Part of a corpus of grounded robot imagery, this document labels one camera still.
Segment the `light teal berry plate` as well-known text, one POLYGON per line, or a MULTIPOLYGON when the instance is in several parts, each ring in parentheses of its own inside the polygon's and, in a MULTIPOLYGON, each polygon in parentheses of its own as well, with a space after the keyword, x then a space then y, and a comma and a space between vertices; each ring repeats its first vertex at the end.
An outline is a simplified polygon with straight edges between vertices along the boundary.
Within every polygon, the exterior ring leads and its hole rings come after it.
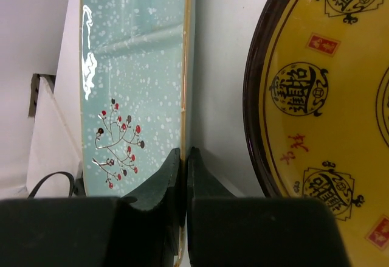
POLYGON ((80 0, 81 136, 87 196, 164 191, 190 144, 195 0, 80 0))

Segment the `yellow plate brown rim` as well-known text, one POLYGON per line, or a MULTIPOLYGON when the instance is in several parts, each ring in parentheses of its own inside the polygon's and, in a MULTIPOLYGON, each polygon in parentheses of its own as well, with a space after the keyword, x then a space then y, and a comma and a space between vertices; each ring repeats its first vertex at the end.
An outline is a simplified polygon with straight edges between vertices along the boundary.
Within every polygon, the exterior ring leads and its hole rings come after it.
POLYGON ((267 197, 327 205, 356 263, 388 263, 388 0, 267 0, 243 118, 267 197))

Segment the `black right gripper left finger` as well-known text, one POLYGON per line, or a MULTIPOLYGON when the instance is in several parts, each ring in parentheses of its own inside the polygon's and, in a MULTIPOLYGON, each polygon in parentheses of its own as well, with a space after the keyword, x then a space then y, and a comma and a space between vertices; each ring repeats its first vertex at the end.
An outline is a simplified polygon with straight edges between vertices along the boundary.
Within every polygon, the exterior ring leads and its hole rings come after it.
POLYGON ((113 196, 1 201, 2 266, 172 266, 179 252, 180 150, 113 196))

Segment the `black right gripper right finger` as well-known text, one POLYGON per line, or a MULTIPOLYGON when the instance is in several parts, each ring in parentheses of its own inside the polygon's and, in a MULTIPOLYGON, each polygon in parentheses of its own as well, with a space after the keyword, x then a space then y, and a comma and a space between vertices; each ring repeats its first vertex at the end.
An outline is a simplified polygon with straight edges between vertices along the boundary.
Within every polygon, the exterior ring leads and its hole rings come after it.
POLYGON ((192 266, 349 266, 335 219, 311 198, 238 198, 206 168, 187 163, 192 266))

